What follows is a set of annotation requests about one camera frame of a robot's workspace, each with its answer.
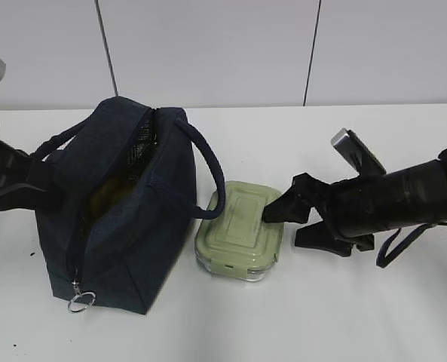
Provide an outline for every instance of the zipper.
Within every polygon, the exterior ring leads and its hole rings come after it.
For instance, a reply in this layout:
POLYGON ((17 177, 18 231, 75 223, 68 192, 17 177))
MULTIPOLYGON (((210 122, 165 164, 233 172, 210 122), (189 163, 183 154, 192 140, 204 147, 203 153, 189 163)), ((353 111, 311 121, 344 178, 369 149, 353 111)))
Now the zipper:
MULTIPOLYGON (((98 223, 98 219, 89 219, 87 215, 89 212, 89 200, 92 194, 106 181, 107 177, 111 175, 111 173, 115 170, 115 168, 121 165, 123 158, 127 157, 127 153, 130 148, 133 147, 137 137, 139 136, 139 132, 141 131, 142 125, 147 120, 146 117, 142 117, 139 121, 138 125, 134 128, 132 134, 130 135, 130 139, 126 142, 126 145, 121 150, 118 157, 112 163, 111 167, 106 171, 104 176, 101 178, 101 182, 98 183, 90 192, 87 193, 87 196, 82 201, 84 205, 79 210, 78 214, 78 226, 75 228, 75 233, 72 237, 72 240, 69 242, 68 249, 66 251, 66 268, 71 280, 72 286, 78 286, 77 290, 75 289, 76 295, 81 294, 79 290, 79 284, 82 282, 82 271, 84 268, 84 254, 86 251, 87 242, 92 235, 92 231, 94 227, 98 223)), ((153 137, 156 137, 155 134, 155 116, 154 111, 152 111, 149 120, 149 128, 153 133, 153 137)))

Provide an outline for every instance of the glass food container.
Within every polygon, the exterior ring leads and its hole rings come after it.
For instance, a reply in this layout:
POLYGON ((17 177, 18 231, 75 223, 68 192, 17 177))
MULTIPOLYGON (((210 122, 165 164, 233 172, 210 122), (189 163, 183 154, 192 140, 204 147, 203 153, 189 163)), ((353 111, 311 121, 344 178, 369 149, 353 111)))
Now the glass food container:
MULTIPOLYGON (((259 281, 278 260, 283 223, 262 221, 263 208, 281 193, 267 186, 228 181, 226 205, 214 220, 203 220, 195 238, 197 260, 214 274, 259 281)), ((217 202, 213 194, 209 209, 217 202)))

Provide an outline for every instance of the navy blue lunch bag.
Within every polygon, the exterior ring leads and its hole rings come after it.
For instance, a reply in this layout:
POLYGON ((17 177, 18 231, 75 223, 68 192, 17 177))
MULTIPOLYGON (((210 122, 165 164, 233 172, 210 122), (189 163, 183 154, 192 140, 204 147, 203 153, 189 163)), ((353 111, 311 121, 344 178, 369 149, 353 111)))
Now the navy blue lunch bag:
POLYGON ((53 294, 68 300, 73 312, 94 304, 145 314, 190 220, 214 219, 225 207, 222 168, 180 108, 104 100, 33 156, 48 156, 66 193, 58 211, 35 216, 53 294), (216 182, 214 210, 196 205, 192 143, 216 182))

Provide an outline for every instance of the container lid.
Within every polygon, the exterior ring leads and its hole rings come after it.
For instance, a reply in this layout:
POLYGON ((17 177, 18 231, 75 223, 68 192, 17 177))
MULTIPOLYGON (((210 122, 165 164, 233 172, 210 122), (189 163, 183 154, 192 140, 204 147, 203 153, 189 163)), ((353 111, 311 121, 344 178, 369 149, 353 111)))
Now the container lid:
MULTIPOLYGON (((225 210, 218 218, 201 222, 195 249, 212 272, 247 279, 249 271, 263 271, 277 261, 283 223, 263 222, 262 212, 281 193, 238 181, 228 181, 225 190, 225 210)), ((214 193, 208 208, 216 202, 214 193)))

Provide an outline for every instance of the metal ring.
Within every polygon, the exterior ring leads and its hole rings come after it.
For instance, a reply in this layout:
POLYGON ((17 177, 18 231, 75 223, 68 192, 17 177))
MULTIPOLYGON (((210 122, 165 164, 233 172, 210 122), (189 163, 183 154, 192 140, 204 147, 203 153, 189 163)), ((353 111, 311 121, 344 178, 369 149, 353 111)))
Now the metal ring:
POLYGON ((67 305, 67 310, 69 312, 71 312, 71 313, 79 313, 80 311, 85 311, 86 309, 91 307, 92 304, 94 304, 95 301, 96 301, 96 294, 94 292, 84 292, 84 293, 81 293, 81 294, 76 294, 75 296, 72 297, 71 300, 69 300, 69 304, 67 305), (89 303, 88 304, 84 304, 84 306, 82 306, 79 309, 72 309, 72 305, 74 303, 76 303, 83 296, 91 296, 91 300, 89 301, 89 303))

